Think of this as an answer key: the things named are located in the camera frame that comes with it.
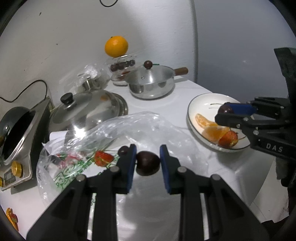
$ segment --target gold knob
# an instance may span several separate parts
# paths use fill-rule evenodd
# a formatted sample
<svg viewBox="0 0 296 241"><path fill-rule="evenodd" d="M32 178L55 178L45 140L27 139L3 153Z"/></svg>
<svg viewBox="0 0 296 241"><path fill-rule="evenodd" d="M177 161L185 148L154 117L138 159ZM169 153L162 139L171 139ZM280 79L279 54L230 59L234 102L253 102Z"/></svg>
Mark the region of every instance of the gold knob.
<svg viewBox="0 0 296 241"><path fill-rule="evenodd" d="M17 161L13 161L11 164L11 171L14 176L21 177L22 176L22 165Z"/></svg>

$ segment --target orange clip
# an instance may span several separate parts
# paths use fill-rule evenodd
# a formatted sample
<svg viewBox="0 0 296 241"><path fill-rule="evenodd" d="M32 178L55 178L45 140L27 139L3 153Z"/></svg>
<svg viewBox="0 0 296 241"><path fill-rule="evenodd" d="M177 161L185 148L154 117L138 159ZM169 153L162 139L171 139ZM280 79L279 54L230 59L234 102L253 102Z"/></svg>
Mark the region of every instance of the orange clip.
<svg viewBox="0 0 296 241"><path fill-rule="evenodd" d="M12 208L8 208L6 210L6 216L8 220L11 222L11 224L13 225L13 227L18 231L17 216L13 213Z"/></svg>

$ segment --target container of cherries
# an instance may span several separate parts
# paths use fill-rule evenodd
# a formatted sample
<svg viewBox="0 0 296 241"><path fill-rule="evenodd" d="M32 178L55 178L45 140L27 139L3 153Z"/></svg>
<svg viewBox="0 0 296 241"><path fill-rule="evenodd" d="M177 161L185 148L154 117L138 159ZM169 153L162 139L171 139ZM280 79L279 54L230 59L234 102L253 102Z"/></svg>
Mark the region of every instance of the container of cherries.
<svg viewBox="0 0 296 241"><path fill-rule="evenodd" d="M124 77L127 73L135 69L136 55L128 54L111 58L107 60L106 65L112 73L111 80L113 84L126 86L127 83L124 81Z"/></svg>

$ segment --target plate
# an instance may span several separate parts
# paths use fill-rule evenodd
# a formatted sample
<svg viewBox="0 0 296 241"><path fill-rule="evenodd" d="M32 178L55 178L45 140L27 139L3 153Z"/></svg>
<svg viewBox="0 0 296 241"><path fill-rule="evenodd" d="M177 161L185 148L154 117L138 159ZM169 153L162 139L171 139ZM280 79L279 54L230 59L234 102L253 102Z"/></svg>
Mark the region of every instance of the plate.
<svg viewBox="0 0 296 241"><path fill-rule="evenodd" d="M215 121L215 116L218 112L219 107L225 102L239 103L236 99L229 96L217 94L217 93L206 93L194 97L189 103L187 110L187 120L190 128L194 134L207 146L222 152L238 152L242 151L250 145L248 138L239 129L231 128L238 135L238 143L232 148L224 148L216 143L210 142L202 136L203 128L200 127L195 120L196 114L201 114L210 121Z"/></svg>

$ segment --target black cable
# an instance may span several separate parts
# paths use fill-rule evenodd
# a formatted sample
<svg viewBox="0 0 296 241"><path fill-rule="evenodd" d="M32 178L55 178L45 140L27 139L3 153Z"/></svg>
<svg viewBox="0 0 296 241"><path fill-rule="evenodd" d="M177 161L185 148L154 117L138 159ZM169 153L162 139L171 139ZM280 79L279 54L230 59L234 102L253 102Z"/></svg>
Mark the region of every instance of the black cable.
<svg viewBox="0 0 296 241"><path fill-rule="evenodd" d="M42 82L42 83L45 84L45 87L46 87L46 90L45 90L45 97L44 97L44 100L45 100L45 99L46 99L46 96L47 96L47 83L46 83L44 80L35 80L35 81L33 81L33 82L30 83L26 88L24 88L24 89L22 90L22 92L20 92L20 94L19 94L14 100L11 100L11 101L10 101L10 100L6 100L6 99L4 99L4 98L1 97L1 96L0 96L0 99L6 101L6 102L8 102L8 103L12 103L12 102L16 101L17 98L20 97L20 95L21 95L26 89L28 89L32 84L34 84L34 83L36 83L36 82Z"/></svg>
<svg viewBox="0 0 296 241"><path fill-rule="evenodd" d="M105 4L103 4L102 3L102 0L99 0L100 1L100 3L104 6L104 7L112 7L112 6L114 6L117 2L118 2L118 0L116 0L113 4L111 4L111 5L105 5Z"/></svg>

